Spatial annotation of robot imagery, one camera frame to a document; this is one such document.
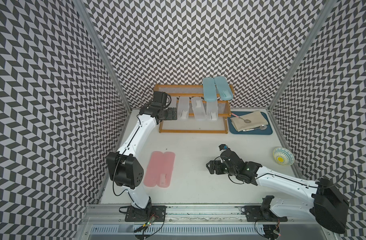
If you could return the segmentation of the dark teal tray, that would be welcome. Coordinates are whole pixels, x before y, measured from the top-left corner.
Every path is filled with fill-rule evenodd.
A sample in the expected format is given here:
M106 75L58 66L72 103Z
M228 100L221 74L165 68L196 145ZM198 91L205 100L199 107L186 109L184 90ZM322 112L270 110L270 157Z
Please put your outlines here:
M245 114L249 114L249 113L252 113L251 111L249 112L232 112L238 116L241 116L241 115L245 115ZM266 120L268 120L269 122L269 119L268 119L268 116L266 113L262 112L263 113L263 116ZM264 131L261 131L261 130L254 130L254 131L250 131L250 132L237 132L236 129L233 127L232 123L231 123L231 120L230 118L228 118L228 124L229 124L229 128L230 128L230 133L231 134L234 134L234 135L271 135L273 133L273 129L270 125L270 122L269 122L269 125L268 125L268 128Z

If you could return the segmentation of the metal spoon on tray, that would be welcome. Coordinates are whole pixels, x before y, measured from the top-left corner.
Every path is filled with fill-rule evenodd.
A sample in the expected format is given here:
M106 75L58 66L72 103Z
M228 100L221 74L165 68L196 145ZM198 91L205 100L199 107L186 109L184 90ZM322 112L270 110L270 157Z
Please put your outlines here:
M268 128L267 125L261 125L259 127L255 127L255 128L250 128L250 129L245 129L243 130L243 132L250 132L250 131L254 131L254 130L261 130L261 131L264 131Z

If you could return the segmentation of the beige folded cloth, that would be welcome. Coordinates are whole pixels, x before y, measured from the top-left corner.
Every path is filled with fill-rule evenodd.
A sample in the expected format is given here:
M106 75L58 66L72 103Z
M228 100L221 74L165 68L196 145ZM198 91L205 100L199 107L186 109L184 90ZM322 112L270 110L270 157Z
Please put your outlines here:
M262 130L264 126L267 128L269 125L268 120L264 118L263 113L260 111L241 116L232 114L232 116L230 120L237 132L247 132L254 129Z

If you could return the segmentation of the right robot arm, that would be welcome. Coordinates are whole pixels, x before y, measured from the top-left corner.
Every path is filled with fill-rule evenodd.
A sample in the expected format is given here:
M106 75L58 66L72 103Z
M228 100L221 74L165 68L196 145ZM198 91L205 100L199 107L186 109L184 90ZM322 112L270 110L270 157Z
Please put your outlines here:
M252 184L278 190L293 197L281 200L269 195L259 206L246 206L248 222L285 222L289 217L315 220L324 229L336 234L346 232L350 203L328 179L304 180L275 172L259 163L243 161L226 145L221 155L209 161L210 174L235 177L239 184Z

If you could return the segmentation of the clear pencil case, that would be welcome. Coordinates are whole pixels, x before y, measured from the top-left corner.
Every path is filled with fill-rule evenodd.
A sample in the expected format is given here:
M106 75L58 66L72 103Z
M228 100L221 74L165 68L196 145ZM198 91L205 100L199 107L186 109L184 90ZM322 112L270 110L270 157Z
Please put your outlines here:
M177 97L175 97L175 96L172 96L171 97L171 101L170 101L169 107L170 108L176 108L177 107Z
M177 105L177 118L179 120L187 120L189 118L190 98L179 97Z
M194 117L197 121L204 121L206 119L206 111L201 97L191 98L192 109Z
M206 115L207 120L217 121L218 120L218 102L207 102L206 103Z

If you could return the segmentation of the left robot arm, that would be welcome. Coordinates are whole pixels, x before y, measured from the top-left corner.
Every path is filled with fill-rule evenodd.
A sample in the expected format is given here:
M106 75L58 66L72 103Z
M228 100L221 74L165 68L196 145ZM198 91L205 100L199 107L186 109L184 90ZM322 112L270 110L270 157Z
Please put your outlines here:
M169 94L154 91L152 100L140 108L136 116L137 122L128 138L116 152L110 152L106 157L113 186L122 187L128 193L131 206L135 209L143 211L151 205L150 196L142 185L144 169L138 155L159 123L177 120L177 110L170 106L171 103L172 97Z

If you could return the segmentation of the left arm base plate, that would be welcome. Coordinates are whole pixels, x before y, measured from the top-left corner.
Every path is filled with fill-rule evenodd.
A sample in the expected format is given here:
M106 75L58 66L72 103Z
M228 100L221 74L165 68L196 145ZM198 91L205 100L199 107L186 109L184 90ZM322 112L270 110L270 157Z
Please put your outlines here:
M162 223L165 220L166 206L151 206L150 208L138 209L132 206L127 208L125 222L145 223L155 217L155 222Z

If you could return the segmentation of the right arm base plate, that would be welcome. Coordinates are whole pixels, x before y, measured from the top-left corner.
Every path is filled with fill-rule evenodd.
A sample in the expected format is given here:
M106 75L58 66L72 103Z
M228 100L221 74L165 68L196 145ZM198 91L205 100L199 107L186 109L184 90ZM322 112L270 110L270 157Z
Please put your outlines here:
M261 206L251 205L241 208L249 223L252 222L287 222L287 217L278 217L271 210L261 210Z

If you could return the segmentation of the yellow patterned bowl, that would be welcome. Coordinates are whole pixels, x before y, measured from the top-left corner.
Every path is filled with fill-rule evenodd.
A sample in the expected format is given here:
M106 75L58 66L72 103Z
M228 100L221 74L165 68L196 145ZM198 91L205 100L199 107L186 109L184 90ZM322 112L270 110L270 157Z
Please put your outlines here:
M295 156L293 153L283 147L275 148L273 151L273 157L276 163L283 166L291 166L295 163Z

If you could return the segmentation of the pink pencil case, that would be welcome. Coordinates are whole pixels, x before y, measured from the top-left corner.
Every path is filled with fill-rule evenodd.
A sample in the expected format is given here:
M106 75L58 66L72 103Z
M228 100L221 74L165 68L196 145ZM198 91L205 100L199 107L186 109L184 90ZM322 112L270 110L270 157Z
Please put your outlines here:
M159 167L162 164L163 159L163 152L155 151L151 154L143 181L146 187L152 188L157 186L160 178Z
M165 152L159 161L159 180L158 186L160 188L168 188L171 183L172 172L174 168L175 153Z

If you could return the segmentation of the wooden three-tier shelf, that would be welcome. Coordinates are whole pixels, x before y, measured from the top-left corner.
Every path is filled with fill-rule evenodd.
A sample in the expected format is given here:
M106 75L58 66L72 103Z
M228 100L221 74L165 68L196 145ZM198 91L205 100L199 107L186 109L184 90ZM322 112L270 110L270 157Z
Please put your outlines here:
M202 85L156 85L155 91L166 92L172 97L204 98ZM218 119L216 121L197 121L192 107L187 120L164 121L159 124L160 133L190 134L227 134L227 118L231 116L230 102L218 100Z

